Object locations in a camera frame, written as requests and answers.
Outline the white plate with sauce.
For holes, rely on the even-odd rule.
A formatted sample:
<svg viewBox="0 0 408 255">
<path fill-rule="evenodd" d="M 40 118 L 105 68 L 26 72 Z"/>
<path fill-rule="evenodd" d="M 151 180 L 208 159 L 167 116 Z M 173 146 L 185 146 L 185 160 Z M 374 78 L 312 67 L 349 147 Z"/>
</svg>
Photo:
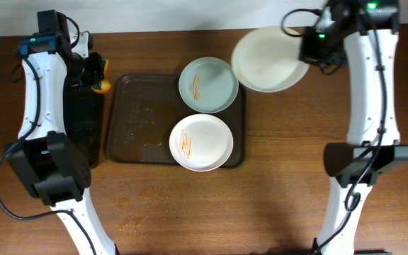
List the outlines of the white plate with sauce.
<svg viewBox="0 0 408 255">
<path fill-rule="evenodd" d="M 232 131 L 209 114 L 194 114 L 180 120 L 169 135 L 169 150 L 176 162 L 191 171 L 221 167 L 234 148 Z"/>
</svg>

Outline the cream white plate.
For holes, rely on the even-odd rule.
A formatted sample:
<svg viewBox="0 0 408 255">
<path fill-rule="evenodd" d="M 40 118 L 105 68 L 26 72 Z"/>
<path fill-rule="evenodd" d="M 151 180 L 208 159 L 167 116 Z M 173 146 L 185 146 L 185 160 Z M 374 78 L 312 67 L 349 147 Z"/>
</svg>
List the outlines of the cream white plate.
<svg viewBox="0 0 408 255">
<path fill-rule="evenodd" d="M 253 91 L 283 91 L 306 75 L 309 64 L 299 60 L 301 39 L 291 28 L 258 28 L 247 33 L 232 51 L 231 65 L 243 86 Z"/>
</svg>

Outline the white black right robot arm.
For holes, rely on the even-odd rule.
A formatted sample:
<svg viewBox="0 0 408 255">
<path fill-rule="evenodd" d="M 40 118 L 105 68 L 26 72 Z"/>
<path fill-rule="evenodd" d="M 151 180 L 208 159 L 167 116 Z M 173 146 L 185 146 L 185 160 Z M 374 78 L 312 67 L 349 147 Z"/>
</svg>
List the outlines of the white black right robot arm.
<svg viewBox="0 0 408 255">
<path fill-rule="evenodd" d="M 347 64 L 350 124 L 345 142 L 324 148 L 330 192 L 312 254 L 354 254 L 363 204 L 378 178 L 408 160 L 395 116 L 398 1 L 328 1 L 302 34 L 301 61 L 325 70 Z"/>
</svg>

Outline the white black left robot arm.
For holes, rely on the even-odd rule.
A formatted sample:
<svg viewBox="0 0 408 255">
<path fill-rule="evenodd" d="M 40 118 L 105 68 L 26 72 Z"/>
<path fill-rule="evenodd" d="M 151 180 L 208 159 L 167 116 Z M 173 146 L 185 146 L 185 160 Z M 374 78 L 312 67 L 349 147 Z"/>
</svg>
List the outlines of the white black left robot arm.
<svg viewBox="0 0 408 255">
<path fill-rule="evenodd" d="M 89 32 L 41 32 L 16 50 L 25 74 L 17 140 L 3 154 L 27 192 L 50 208 L 80 254 L 117 254 L 90 196 L 98 163 L 108 63 Z"/>
</svg>

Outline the green yellow scrub sponge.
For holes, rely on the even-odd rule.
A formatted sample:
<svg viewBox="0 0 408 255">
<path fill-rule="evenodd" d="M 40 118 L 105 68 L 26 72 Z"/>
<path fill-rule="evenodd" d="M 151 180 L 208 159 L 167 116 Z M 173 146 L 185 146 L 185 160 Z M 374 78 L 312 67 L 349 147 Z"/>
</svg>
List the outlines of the green yellow scrub sponge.
<svg viewBox="0 0 408 255">
<path fill-rule="evenodd" d="M 111 89 L 111 83 L 106 78 L 107 74 L 108 74 L 108 65 L 109 65 L 109 61 L 107 59 L 105 59 L 103 61 L 103 78 L 102 78 L 102 80 L 91 86 L 92 91 L 97 93 L 97 94 L 106 94 Z"/>
</svg>

